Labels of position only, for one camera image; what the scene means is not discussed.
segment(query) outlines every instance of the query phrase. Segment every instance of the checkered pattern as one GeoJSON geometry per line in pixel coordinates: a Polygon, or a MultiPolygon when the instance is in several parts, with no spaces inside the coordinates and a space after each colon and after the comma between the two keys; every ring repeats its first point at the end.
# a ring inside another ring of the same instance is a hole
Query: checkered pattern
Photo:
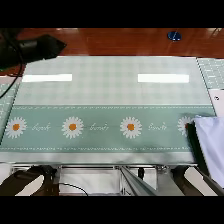
{"type": "Polygon", "coordinates": [[[224,59],[198,58],[208,89],[224,89],[224,59]]]}
{"type": "MultiPolygon", "coordinates": [[[[9,84],[0,84],[0,95],[5,92],[9,84]]],[[[13,87],[6,93],[6,95],[0,99],[0,140],[2,139],[5,125],[11,111],[11,106],[15,98],[15,93],[18,88],[18,84],[14,84],[13,87]]]]}
{"type": "Polygon", "coordinates": [[[69,56],[27,65],[25,75],[72,82],[21,83],[15,105],[210,105],[196,58],[69,56]],[[138,74],[186,74],[189,83],[138,83],[138,74]]]}

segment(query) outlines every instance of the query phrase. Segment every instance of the metal bar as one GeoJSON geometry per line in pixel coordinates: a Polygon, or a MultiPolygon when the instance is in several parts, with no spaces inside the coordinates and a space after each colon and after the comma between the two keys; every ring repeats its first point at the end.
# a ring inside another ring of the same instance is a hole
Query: metal bar
{"type": "Polygon", "coordinates": [[[135,196],[159,196],[159,193],[156,190],[126,167],[121,167],[121,173],[135,196]]]}

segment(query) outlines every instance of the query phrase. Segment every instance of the blue object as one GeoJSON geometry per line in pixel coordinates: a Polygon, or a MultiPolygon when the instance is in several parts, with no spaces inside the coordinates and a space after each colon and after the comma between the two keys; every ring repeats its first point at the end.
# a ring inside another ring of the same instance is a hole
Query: blue object
{"type": "Polygon", "coordinates": [[[176,31],[169,32],[167,36],[172,41],[178,41],[182,38],[181,34],[176,31]]]}

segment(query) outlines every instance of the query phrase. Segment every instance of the white daisy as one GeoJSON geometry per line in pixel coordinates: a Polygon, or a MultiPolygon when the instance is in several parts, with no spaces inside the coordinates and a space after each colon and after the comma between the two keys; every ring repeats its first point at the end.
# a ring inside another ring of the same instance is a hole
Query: white daisy
{"type": "Polygon", "coordinates": [[[83,122],[78,117],[69,117],[62,125],[63,135],[66,135],[66,138],[75,138],[82,134],[83,122]]]}
{"type": "Polygon", "coordinates": [[[181,119],[179,119],[178,121],[178,131],[182,132],[182,135],[184,135],[185,137],[187,137],[187,124],[191,123],[193,121],[193,118],[190,117],[182,117],[181,119]]]}
{"type": "Polygon", "coordinates": [[[8,138],[17,138],[26,130],[26,121],[22,117],[14,117],[6,126],[6,135],[8,138]]]}
{"type": "Polygon", "coordinates": [[[123,135],[126,135],[126,138],[135,138],[141,134],[142,125],[138,119],[134,117],[126,117],[123,119],[120,125],[120,131],[123,131],[123,135]]]}

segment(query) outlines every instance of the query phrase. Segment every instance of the table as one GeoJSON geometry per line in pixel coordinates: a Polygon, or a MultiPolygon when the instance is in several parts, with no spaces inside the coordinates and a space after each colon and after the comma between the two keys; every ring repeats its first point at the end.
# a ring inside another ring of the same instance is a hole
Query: table
{"type": "Polygon", "coordinates": [[[58,57],[27,65],[24,78],[60,74],[72,81],[20,84],[2,162],[195,162],[185,125],[215,115],[196,58],[58,57]],[[187,75],[189,82],[142,83],[138,74],[187,75]]]}

